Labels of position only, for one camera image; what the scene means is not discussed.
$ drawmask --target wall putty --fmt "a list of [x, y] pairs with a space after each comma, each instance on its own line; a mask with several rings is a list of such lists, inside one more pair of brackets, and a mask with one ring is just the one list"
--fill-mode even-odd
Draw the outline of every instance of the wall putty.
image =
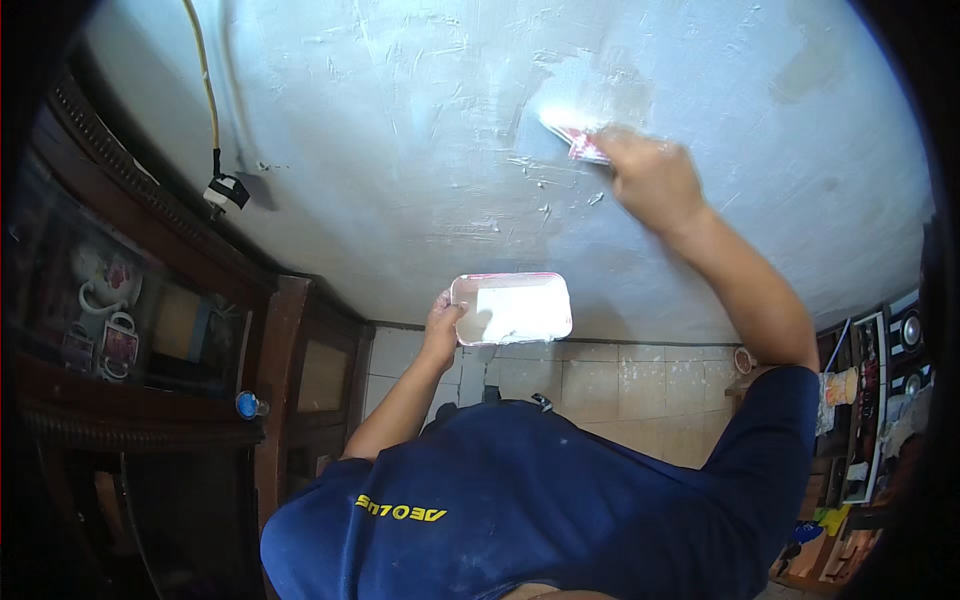
[[[708, 200], [818, 326], [917, 281], [932, 209], [918, 126], [843, 3], [196, 4], [225, 171], [263, 184], [225, 218], [370, 319], [422, 323], [460, 274], [557, 271], [575, 336], [735, 339], [707, 286], [613, 201], [609, 174], [565, 158], [536, 121], [547, 106], [687, 144]], [[85, 39], [202, 190], [209, 120], [180, 0], [109, 0]]]

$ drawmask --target navy blue shirt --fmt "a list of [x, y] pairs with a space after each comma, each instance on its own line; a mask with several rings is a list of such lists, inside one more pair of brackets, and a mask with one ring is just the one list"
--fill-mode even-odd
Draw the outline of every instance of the navy blue shirt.
[[679, 468], [526, 402], [459, 411], [328, 466], [267, 523], [292, 598], [498, 598], [524, 583], [614, 598], [753, 598], [809, 477], [817, 376], [762, 375], [703, 468]]

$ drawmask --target man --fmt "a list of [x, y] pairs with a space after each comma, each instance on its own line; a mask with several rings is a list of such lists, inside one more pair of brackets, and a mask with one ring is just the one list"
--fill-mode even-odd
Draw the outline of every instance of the man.
[[679, 468], [529, 402], [479, 404], [418, 438], [463, 315], [441, 295], [420, 355], [342, 459], [267, 523], [284, 598], [752, 598], [809, 475], [814, 332], [787, 282], [704, 202], [684, 148], [597, 143], [613, 192], [723, 303], [768, 366], [707, 463]]

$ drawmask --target hand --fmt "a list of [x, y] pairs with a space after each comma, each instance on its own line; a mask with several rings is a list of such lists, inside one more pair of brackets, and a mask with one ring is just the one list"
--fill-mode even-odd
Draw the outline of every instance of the hand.
[[467, 303], [450, 303], [450, 290], [443, 290], [433, 302], [430, 314], [426, 316], [426, 331], [423, 346], [417, 360], [425, 362], [443, 372], [453, 366], [453, 350], [457, 349], [457, 332], [454, 325], [467, 314]]
[[615, 170], [613, 194], [638, 221], [661, 237], [679, 234], [709, 212], [686, 148], [608, 127], [593, 137]]

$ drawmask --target pink container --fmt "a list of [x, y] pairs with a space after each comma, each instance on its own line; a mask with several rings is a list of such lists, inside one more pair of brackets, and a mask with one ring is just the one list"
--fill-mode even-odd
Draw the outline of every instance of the pink container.
[[566, 281], [556, 273], [461, 275], [450, 299], [469, 305], [457, 322], [463, 346], [552, 342], [573, 328]]

